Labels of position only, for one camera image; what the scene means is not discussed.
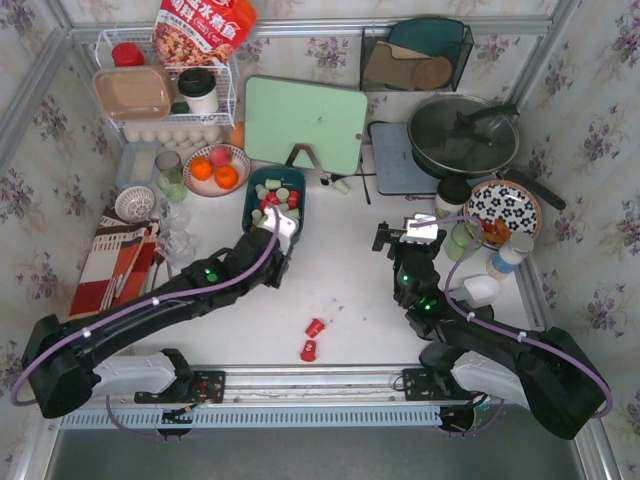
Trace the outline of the clear glass cup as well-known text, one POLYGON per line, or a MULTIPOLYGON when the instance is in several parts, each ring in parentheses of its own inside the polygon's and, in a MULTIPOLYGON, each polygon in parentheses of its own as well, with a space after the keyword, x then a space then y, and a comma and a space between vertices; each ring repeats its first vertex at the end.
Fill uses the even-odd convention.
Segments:
POLYGON ((175 269, 183 269, 195 260, 196 249, 192 237, 184 230, 169 229, 158 237, 160 254, 175 269))
POLYGON ((163 230, 185 230, 190 223, 191 212, 185 204, 163 199, 160 203, 160 217, 163 230))

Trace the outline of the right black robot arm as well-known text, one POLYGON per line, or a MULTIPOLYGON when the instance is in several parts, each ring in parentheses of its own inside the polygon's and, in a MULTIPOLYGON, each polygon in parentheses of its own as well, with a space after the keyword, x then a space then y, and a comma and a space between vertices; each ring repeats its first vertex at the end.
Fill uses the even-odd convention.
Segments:
POLYGON ((444 389, 482 392, 528 409, 548 432, 572 440, 588 420, 607 415, 613 396, 574 338, 552 327, 518 329, 451 296, 434 260, 446 237, 436 220, 404 228, 378 224, 373 250, 389 249, 393 298, 426 341, 420 363, 444 389))

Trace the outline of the white plastic scoop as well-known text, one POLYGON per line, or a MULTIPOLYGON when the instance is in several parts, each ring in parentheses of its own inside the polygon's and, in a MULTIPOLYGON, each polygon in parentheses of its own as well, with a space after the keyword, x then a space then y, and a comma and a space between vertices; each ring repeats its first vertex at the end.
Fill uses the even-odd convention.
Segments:
POLYGON ((501 294, 501 283, 489 275, 465 278, 461 285, 450 292, 456 301, 465 301, 471 308, 491 305, 501 294))

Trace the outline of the blue floral plate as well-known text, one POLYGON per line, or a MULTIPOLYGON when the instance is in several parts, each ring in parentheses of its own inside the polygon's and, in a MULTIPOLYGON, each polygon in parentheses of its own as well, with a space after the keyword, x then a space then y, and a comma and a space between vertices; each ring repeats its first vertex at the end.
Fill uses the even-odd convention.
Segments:
POLYGON ((502 218, 511 233, 522 231, 534 239, 539 235, 543 220, 541 207, 534 195, 507 180, 484 181, 473 187, 463 212, 491 223, 502 218))

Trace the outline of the teal plastic storage basket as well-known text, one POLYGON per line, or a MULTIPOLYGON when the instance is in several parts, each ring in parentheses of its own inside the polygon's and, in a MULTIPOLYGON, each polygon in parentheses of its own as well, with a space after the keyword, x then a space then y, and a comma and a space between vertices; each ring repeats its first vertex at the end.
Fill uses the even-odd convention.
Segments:
POLYGON ((295 168, 263 167, 251 173, 247 181, 242 229, 248 233, 267 220, 273 205, 296 225, 291 242, 297 243, 304 226, 306 178, 295 168))

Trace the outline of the green glass cup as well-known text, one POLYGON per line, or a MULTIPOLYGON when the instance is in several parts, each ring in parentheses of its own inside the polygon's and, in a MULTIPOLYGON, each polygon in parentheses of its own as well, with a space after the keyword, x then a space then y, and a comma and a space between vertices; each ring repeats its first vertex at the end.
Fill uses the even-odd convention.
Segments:
POLYGON ((448 258, 458 261, 468 247, 471 257, 479 250, 485 241, 484 230, 473 222, 458 222, 452 228, 445 244, 445 253, 448 258))
POLYGON ((162 171, 157 176, 156 184, 170 203, 179 204, 186 199, 187 188, 180 172, 162 171))

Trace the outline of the grey glass cup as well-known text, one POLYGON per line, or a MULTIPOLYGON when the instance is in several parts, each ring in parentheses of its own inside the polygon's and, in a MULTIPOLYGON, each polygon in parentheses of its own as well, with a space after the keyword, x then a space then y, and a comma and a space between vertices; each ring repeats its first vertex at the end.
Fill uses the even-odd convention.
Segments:
POLYGON ((170 178, 182 177, 182 160, 176 151, 160 152, 155 158, 155 166, 159 174, 168 175, 170 178))

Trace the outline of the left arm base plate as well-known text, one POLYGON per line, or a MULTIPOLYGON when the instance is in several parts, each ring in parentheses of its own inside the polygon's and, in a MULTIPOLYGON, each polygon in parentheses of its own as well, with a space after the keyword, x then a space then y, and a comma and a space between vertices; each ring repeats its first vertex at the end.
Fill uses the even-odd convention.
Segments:
POLYGON ((188 386, 171 385, 161 393, 136 392, 135 404, 220 404, 224 399, 226 372, 195 370, 188 386))

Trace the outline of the copper spoon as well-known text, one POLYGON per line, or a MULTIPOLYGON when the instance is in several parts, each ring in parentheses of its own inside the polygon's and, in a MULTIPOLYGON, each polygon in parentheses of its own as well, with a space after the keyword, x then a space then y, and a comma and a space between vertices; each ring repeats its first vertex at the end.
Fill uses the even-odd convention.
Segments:
POLYGON ((157 277, 158 277, 158 273, 160 271, 161 265, 165 262, 166 258, 165 256, 160 253, 159 251, 156 251, 153 255, 153 265, 154 265, 154 272, 152 275, 152 280, 151 280, 151 288, 154 288, 157 282, 157 277))

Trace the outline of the white blue bottle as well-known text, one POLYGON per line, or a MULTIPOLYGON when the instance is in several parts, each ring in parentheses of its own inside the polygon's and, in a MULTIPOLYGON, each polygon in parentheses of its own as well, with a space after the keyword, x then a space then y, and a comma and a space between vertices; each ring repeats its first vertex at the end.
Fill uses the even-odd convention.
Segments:
POLYGON ((487 273, 497 280, 504 279, 520 265, 534 249, 534 238, 516 231, 495 252, 486 265, 487 273))

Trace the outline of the metal cutting board stand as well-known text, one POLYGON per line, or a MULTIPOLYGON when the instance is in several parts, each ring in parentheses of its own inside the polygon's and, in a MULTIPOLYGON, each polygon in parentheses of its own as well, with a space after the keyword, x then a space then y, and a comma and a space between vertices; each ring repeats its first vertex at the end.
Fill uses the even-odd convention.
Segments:
POLYGON ((330 174, 324 170, 313 149, 308 144, 294 144, 284 162, 284 166, 287 168, 311 169, 322 182, 328 183, 330 180, 330 174))

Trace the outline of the grey induction cooker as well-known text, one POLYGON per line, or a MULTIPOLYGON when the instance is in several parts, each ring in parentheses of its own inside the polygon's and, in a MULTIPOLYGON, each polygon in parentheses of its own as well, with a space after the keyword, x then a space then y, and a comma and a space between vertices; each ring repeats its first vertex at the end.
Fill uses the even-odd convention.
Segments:
POLYGON ((406 123, 373 121, 371 140, 377 188, 381 195, 434 197, 439 180, 416 164, 406 123))

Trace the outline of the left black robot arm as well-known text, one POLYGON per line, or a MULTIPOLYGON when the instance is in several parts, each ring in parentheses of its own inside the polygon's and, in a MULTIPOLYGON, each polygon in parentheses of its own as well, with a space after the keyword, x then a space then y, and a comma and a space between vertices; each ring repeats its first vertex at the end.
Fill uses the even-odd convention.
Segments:
POLYGON ((14 386, 29 384, 43 417, 69 414, 91 398, 100 363, 162 329, 231 306, 259 285, 278 287, 286 262, 276 234, 258 228, 233 248, 193 262, 106 312, 66 323, 54 314, 43 317, 33 327, 14 386))

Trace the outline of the pink fruit bowl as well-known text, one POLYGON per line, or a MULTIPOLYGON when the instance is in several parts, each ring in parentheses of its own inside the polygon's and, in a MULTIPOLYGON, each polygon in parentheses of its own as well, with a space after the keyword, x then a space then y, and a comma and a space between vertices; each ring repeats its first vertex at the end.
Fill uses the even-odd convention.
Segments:
POLYGON ((249 177, 249 173, 251 171, 251 164, 249 158, 246 156, 242 149, 239 149, 232 145, 227 144, 217 144, 217 145, 207 145, 205 147, 200 148, 195 153, 193 153, 184 163, 183 167, 183 179, 186 187, 196 195, 203 197, 220 197, 223 195, 227 195, 235 190, 237 190, 240 186, 242 186, 249 177), (232 190, 223 190, 221 189, 214 180, 214 174, 206 181, 198 181, 191 176, 189 171, 190 161, 196 156, 204 156, 209 159, 209 153, 213 146, 217 145, 225 145, 229 146, 233 151, 233 158, 229 165, 233 166, 239 173, 239 182, 236 187, 232 190))

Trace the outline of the black lid seasoning jar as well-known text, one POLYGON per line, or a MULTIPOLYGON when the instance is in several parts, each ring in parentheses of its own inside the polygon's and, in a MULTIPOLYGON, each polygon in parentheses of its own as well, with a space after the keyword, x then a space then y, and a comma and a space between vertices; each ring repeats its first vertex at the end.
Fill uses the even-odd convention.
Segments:
POLYGON ((438 184, 434 212, 437 218, 457 215, 471 197, 472 189, 466 179, 447 175, 438 184))

